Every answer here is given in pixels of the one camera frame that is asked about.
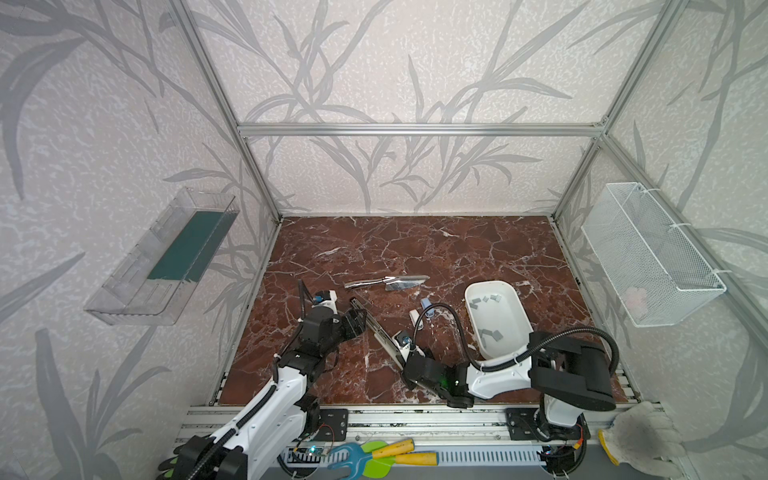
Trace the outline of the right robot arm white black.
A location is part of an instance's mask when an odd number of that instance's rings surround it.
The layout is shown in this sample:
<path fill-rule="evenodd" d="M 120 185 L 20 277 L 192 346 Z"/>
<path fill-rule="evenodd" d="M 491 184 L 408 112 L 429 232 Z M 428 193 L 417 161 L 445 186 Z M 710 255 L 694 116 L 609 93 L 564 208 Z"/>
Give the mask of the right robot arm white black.
<path fill-rule="evenodd" d="M 477 400 L 533 389 L 540 393 L 543 426 L 572 428 L 585 411 L 616 408 L 611 378 L 619 363 L 614 338 L 595 327 L 559 333 L 534 331 L 528 344 L 501 360 L 445 365 L 405 338 L 399 343 L 406 384 L 435 393 L 451 408 L 469 409 Z"/>

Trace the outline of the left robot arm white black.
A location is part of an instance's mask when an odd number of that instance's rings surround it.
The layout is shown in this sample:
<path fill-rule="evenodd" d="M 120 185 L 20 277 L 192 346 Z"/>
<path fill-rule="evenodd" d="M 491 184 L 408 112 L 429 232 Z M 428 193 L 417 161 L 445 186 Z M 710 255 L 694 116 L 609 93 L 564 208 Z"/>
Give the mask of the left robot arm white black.
<path fill-rule="evenodd" d="M 365 332 L 367 317 L 362 307 L 340 314 L 331 301 L 314 306 L 275 355 L 271 380 L 223 427 L 182 445 L 165 477 L 260 478 L 291 442 L 319 428 L 319 402 L 309 390 L 327 357 Z"/>

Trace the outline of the black white stapler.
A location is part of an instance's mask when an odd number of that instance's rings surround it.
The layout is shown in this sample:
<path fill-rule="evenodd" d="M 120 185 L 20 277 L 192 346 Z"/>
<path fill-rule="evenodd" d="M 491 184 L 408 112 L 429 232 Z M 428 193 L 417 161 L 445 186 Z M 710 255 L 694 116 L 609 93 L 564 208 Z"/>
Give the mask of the black white stapler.
<path fill-rule="evenodd" d="M 361 309 L 364 311 L 364 317 L 367 327 L 373 332 L 374 338 L 379 342 L 382 348 L 392 358 L 397 365 L 400 372 L 403 371 L 405 366 L 405 360 L 402 356 L 400 347 L 396 340 L 391 337 L 384 328 L 378 323 L 378 321 L 372 316 L 368 308 L 365 307 L 357 298 L 352 297 L 350 304 L 355 309 Z"/>

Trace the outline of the small white stapler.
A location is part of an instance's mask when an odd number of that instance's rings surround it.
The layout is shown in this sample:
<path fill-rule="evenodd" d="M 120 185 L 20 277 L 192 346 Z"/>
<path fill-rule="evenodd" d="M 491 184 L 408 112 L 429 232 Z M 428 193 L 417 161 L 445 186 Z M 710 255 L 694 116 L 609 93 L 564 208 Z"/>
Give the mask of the small white stapler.
<path fill-rule="evenodd" d="M 409 317 L 412 321 L 413 328 L 416 331 L 421 331 L 424 326 L 424 321 L 420 320 L 420 316 L 421 316 L 420 312 L 416 309 L 412 309 L 409 311 Z"/>

